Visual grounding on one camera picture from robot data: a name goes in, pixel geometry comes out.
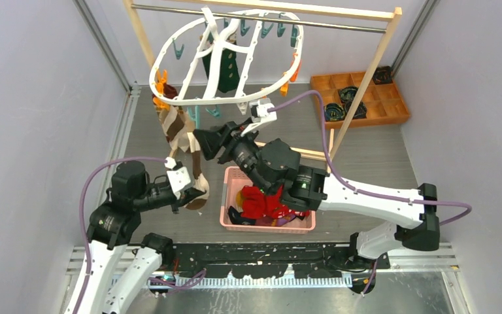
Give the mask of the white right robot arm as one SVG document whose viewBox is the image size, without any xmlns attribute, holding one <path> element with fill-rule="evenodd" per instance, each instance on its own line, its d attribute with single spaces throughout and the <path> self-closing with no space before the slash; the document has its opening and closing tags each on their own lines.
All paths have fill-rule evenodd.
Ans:
<svg viewBox="0 0 502 314">
<path fill-rule="evenodd" d="M 350 236 L 347 260 L 359 269 L 393 249 L 439 248 L 435 186 L 398 190 L 337 178 L 334 171 L 301 164 L 301 154 L 279 138 L 258 146 L 255 138 L 264 125 L 247 119 L 241 124 L 228 122 L 216 129 L 193 131 L 206 160 L 234 162 L 251 180 L 252 186 L 242 195 L 244 200 L 252 200 L 254 208 L 245 207 L 244 213 L 257 218 L 277 205 L 294 212 L 346 211 L 383 219 L 381 226 Z"/>
</svg>

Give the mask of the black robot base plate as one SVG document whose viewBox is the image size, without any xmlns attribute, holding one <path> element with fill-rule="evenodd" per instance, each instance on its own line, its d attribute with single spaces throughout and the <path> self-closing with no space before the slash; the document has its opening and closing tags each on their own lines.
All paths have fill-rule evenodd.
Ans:
<svg viewBox="0 0 502 314">
<path fill-rule="evenodd" d="M 377 261 L 353 258 L 347 243 L 336 242 L 153 243 L 149 248 L 163 255 L 159 270 L 185 278 L 203 271 L 207 279 L 279 279 L 292 271 L 297 279 L 324 279 L 390 267 L 386 253 Z"/>
</svg>

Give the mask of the navy santa sock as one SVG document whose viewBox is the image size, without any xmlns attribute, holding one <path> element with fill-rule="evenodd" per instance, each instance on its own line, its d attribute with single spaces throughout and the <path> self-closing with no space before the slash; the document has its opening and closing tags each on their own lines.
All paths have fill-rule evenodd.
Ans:
<svg viewBox="0 0 502 314">
<path fill-rule="evenodd" d="M 254 226 L 256 219 L 245 218 L 235 207 L 231 206 L 227 211 L 230 222 L 233 225 Z"/>
</svg>

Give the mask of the plain red sock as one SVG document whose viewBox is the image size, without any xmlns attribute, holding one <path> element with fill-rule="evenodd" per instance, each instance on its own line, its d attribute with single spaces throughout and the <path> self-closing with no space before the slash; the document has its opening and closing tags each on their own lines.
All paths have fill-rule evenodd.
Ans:
<svg viewBox="0 0 502 314">
<path fill-rule="evenodd" d="M 276 194 L 267 195 L 256 186 L 244 186 L 240 191 L 242 216 L 251 219 L 284 216 L 289 209 L 280 202 L 281 195 L 281 188 Z"/>
</svg>

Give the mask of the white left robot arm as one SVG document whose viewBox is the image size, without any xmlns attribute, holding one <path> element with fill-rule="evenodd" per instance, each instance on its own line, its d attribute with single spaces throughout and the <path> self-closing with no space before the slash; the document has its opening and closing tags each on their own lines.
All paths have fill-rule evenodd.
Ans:
<svg viewBox="0 0 502 314">
<path fill-rule="evenodd" d="M 80 196 L 80 216 L 84 214 L 85 197 L 93 178 L 101 170 L 116 166 L 106 200 L 88 221 L 80 221 L 86 240 L 84 260 L 66 313 L 125 313 L 152 274 L 168 270 L 175 260 L 173 240 L 149 233 L 119 280 L 112 282 L 132 235 L 141 224 L 141 214 L 162 207 L 177 213 L 181 207 L 201 208 L 201 202 L 207 201 L 210 188 L 204 175 L 194 177 L 181 162 L 160 158 L 166 173 L 157 183 L 151 181 L 145 161 L 146 157 L 139 157 L 107 162 L 86 180 Z"/>
</svg>

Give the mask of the beige brown block sock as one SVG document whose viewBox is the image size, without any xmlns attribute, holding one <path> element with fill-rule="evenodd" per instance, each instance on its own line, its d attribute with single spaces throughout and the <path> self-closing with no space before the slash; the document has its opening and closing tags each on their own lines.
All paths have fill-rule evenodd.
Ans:
<svg viewBox="0 0 502 314">
<path fill-rule="evenodd" d="M 205 178 L 202 169 L 201 169 L 201 147 L 198 140 L 195 138 L 193 132 L 187 133 L 189 144 L 190 144 L 190 153 L 192 156 L 192 171 L 194 177 L 193 188 L 198 190 L 205 191 L 208 194 L 208 199 L 210 196 L 210 187 L 209 182 Z"/>
</svg>

